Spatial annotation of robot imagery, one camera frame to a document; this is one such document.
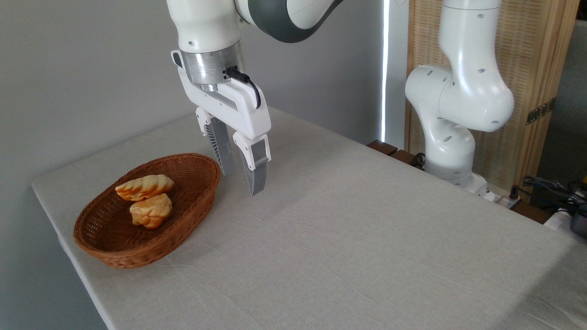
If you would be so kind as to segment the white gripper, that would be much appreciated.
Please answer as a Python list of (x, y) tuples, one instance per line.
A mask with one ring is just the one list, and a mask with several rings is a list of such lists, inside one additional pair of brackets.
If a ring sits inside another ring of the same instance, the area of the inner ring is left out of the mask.
[(172, 60), (185, 94), (197, 106), (200, 132), (210, 141), (225, 176), (235, 171), (227, 125), (238, 131), (233, 141), (241, 155), (248, 188), (255, 196), (266, 186), (267, 163), (272, 159), (266, 135), (272, 124), (262, 90), (231, 79), (208, 91), (191, 83), (178, 49), (172, 51)]

